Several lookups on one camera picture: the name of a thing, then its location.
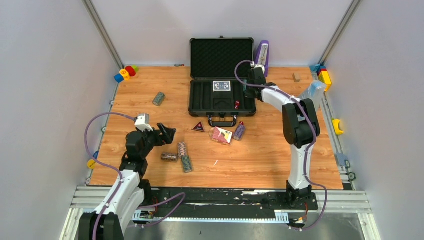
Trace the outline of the pink poker chip stack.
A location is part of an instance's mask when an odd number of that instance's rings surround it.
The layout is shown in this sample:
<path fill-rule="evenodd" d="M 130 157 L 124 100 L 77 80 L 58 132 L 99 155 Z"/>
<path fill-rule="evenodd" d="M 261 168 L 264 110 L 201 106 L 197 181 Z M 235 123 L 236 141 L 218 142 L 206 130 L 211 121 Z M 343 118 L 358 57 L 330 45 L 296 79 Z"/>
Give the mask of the pink poker chip stack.
<path fill-rule="evenodd" d="M 187 144 L 185 142 L 179 142 L 177 144 L 177 153 L 179 158 L 182 158 L 184 156 L 188 156 L 188 147 Z"/>

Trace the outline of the grey-green poker chip stack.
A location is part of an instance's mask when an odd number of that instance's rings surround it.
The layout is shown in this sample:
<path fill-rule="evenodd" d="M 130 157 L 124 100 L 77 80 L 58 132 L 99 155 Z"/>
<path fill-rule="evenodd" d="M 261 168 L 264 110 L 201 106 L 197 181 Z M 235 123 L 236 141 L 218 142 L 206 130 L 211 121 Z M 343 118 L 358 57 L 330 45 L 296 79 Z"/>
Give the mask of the grey-green poker chip stack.
<path fill-rule="evenodd" d="M 158 92 L 157 95 L 154 97 L 152 103 L 155 106 L 160 107 L 162 103 L 164 102 L 165 98 L 166 98 L 166 95 L 163 92 Z"/>

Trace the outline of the black poker set case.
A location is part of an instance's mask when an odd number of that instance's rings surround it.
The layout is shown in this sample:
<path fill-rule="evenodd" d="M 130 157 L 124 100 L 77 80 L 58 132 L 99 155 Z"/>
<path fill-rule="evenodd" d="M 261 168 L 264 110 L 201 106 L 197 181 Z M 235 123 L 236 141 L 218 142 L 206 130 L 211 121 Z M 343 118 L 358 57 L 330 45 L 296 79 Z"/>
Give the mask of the black poker set case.
<path fill-rule="evenodd" d="M 256 114 L 256 102 L 245 97 L 241 81 L 254 59 L 254 39 L 191 38 L 188 113 L 206 117 L 211 127 L 234 127 L 238 117 Z M 213 81 L 231 81 L 231 91 L 213 91 Z"/>

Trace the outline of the red playing card deck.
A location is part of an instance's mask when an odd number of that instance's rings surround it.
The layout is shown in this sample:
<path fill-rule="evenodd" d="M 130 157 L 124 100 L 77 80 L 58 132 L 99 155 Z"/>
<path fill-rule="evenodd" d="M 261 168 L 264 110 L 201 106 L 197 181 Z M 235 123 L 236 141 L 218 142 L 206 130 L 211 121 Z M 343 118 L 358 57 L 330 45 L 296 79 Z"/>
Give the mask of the red playing card deck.
<path fill-rule="evenodd" d="M 231 145 L 233 132 L 220 127 L 214 127 L 209 131 L 209 136 L 212 141 L 223 145 Z"/>

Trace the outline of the purple poker chip stack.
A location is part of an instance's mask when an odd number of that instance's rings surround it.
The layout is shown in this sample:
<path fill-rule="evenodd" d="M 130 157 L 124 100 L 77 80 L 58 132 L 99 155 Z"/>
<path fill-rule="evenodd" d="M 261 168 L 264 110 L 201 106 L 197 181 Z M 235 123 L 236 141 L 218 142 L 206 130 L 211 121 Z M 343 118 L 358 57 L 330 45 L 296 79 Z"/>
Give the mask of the purple poker chip stack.
<path fill-rule="evenodd" d="M 233 139 L 236 140 L 236 141 L 240 141 L 243 138 L 245 131 L 246 131 L 245 125 L 243 123 L 240 123 L 236 127 L 236 129 L 233 133 Z"/>

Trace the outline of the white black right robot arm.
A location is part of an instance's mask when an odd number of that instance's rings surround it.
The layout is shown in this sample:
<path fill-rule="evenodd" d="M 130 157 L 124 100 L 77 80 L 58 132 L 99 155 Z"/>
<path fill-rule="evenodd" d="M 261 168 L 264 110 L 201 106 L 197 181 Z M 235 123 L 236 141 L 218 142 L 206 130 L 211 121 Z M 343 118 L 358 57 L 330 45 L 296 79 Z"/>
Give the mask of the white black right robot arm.
<path fill-rule="evenodd" d="M 312 198 L 311 156 L 320 135 L 314 102 L 310 98 L 289 95 L 275 84 L 267 83 L 261 67 L 248 71 L 245 86 L 247 97 L 267 103 L 282 113 L 283 135 L 291 151 L 284 203 L 289 208 L 298 209 Z"/>

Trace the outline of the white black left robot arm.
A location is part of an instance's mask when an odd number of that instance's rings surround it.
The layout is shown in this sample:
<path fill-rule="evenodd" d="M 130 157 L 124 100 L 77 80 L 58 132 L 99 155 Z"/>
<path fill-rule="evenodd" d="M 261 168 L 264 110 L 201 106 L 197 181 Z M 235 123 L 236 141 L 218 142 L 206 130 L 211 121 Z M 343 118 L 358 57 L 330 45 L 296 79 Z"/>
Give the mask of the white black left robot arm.
<path fill-rule="evenodd" d="M 177 130 L 157 124 L 157 129 L 138 125 L 126 135 L 118 177 L 104 200 L 93 212 L 83 213 L 78 224 L 80 240 L 122 240 L 136 209 L 149 206 L 153 193 L 144 180 L 147 156 L 154 147 L 171 144 Z"/>

